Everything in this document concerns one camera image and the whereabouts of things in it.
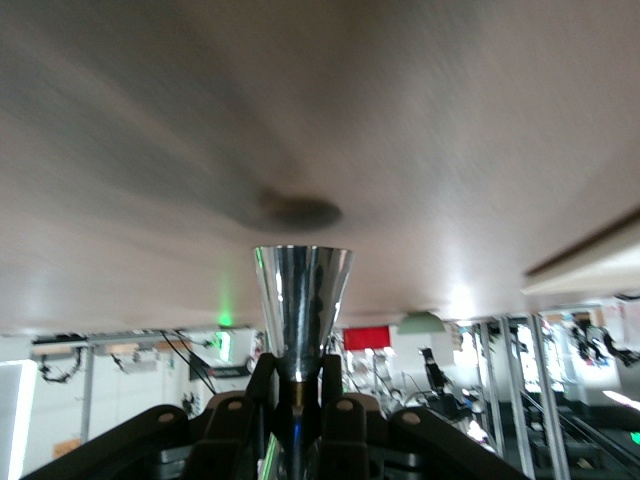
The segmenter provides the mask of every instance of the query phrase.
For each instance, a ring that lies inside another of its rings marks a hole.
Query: metallic cone
[[[353,253],[315,246],[255,249],[271,352],[283,380],[316,377],[340,310]]]

